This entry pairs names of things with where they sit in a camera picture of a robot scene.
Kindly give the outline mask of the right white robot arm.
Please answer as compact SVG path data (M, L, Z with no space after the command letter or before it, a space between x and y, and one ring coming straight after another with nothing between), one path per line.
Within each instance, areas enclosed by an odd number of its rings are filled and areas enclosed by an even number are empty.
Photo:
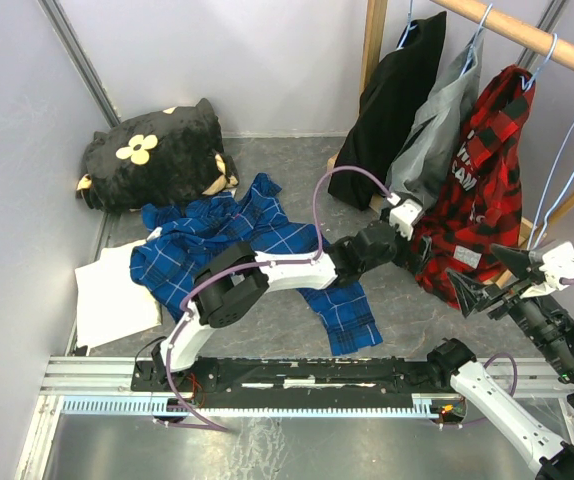
M460 311L511 318L541 356L481 363L451 339L428 354L427 382L439 391L452 388L475 407L536 478L574 479L574 319L552 296L574 285L574 247L554 242L491 251L514 281L500 288L448 270Z

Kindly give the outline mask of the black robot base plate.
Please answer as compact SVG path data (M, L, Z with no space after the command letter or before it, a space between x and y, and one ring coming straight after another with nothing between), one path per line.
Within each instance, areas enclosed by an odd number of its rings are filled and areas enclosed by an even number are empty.
M384 358L200 357L172 375L177 390L225 409L402 408L414 394L452 394L426 361Z

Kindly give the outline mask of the red black plaid shirt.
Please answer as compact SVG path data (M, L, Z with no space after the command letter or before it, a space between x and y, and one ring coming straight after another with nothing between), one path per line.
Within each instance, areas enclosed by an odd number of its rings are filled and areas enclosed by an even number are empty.
M518 144L536 89L529 71L510 65L496 75L463 123L436 204L421 217L411 242L432 239L432 258L415 275L420 287L457 307L446 270L478 282L502 271L492 244L515 247L522 219Z

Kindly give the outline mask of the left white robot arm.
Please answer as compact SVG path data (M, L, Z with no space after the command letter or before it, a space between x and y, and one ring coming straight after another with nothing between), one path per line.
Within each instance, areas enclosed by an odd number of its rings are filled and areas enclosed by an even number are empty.
M213 332L241 320L264 294L351 285L370 270L402 260L413 232L412 224L377 220L321 253L270 254L247 242L229 247L199 273L181 301L179 323L154 348L154 379L165 389L179 389Z

